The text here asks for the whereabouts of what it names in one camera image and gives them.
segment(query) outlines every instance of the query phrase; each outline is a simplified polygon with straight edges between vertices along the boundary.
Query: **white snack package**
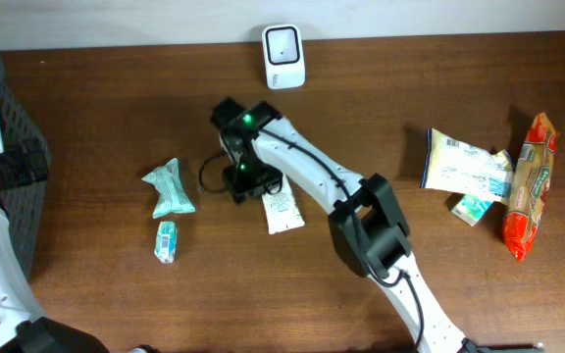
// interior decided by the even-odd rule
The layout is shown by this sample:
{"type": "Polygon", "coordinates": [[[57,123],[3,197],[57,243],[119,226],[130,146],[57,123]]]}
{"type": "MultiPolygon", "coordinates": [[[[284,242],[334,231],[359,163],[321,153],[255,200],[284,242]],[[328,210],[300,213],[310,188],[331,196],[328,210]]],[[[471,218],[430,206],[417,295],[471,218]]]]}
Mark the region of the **white snack package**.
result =
{"type": "Polygon", "coordinates": [[[263,194],[263,206],[270,234],[304,227],[304,220],[295,203],[291,186],[286,175],[282,176],[282,187],[278,193],[263,194]]]}
{"type": "Polygon", "coordinates": [[[178,159],[174,158],[165,166],[154,169],[142,180],[153,184],[160,193],[152,218],[157,219],[170,212],[179,214],[195,212],[195,207],[186,197],[180,182],[178,159]]]}
{"type": "Polygon", "coordinates": [[[427,161],[420,187],[452,191],[507,204],[514,173],[488,151],[427,131],[427,161]]]}

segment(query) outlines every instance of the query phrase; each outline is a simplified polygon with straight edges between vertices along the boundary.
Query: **mesh basket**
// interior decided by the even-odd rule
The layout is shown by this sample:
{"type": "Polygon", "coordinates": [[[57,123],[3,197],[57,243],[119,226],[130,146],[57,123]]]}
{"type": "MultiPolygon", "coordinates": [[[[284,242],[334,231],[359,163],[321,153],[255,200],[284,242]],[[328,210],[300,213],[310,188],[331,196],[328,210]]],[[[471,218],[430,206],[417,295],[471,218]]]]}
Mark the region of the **mesh basket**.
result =
{"type": "MultiPolygon", "coordinates": [[[[4,145],[19,144],[27,138],[38,138],[45,151],[47,164],[51,153],[47,141],[4,82],[4,66],[0,58],[0,117],[3,121],[4,145]]],[[[8,208],[10,239],[19,264],[29,278],[43,207],[46,181],[5,190],[1,196],[8,208]]]]}

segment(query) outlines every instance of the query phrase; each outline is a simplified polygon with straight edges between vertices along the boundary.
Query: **white wall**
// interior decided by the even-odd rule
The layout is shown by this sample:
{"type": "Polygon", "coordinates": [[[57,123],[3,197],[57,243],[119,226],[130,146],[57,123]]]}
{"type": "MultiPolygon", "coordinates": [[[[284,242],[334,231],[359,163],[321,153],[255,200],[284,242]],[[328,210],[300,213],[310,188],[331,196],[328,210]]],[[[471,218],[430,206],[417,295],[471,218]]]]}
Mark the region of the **white wall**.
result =
{"type": "Polygon", "coordinates": [[[0,49],[565,29],[565,0],[0,0],[0,49]]]}

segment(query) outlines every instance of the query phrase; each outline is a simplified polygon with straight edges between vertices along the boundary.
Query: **light blue pouch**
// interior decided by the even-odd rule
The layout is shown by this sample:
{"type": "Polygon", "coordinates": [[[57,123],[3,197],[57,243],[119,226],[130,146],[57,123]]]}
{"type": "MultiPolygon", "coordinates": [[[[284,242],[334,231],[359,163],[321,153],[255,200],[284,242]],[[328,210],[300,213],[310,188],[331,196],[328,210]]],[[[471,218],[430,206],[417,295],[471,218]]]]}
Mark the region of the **light blue pouch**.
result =
{"type": "Polygon", "coordinates": [[[163,217],[170,212],[178,214],[195,212],[195,207],[186,197],[182,183],[180,183],[177,158],[169,161],[165,166],[156,168],[152,173],[144,176],[142,180],[153,184],[160,193],[160,198],[152,215],[154,219],[163,217]]]}

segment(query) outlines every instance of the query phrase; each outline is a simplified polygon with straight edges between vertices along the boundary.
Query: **barcode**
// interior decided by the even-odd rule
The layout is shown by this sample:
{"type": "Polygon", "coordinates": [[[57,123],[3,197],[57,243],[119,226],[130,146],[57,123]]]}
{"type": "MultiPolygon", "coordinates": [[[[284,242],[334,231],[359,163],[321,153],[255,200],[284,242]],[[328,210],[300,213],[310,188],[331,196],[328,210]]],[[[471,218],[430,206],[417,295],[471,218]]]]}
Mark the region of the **barcode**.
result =
{"type": "Polygon", "coordinates": [[[448,138],[446,140],[446,146],[450,146],[450,147],[459,147],[459,141],[452,139],[452,138],[448,138]]]}
{"type": "Polygon", "coordinates": [[[169,236],[163,235],[161,236],[161,250],[169,250],[169,236]]]}
{"type": "Polygon", "coordinates": [[[531,145],[522,145],[522,150],[520,150],[520,157],[518,157],[518,160],[526,160],[527,157],[529,157],[529,152],[531,152],[531,145]]]}

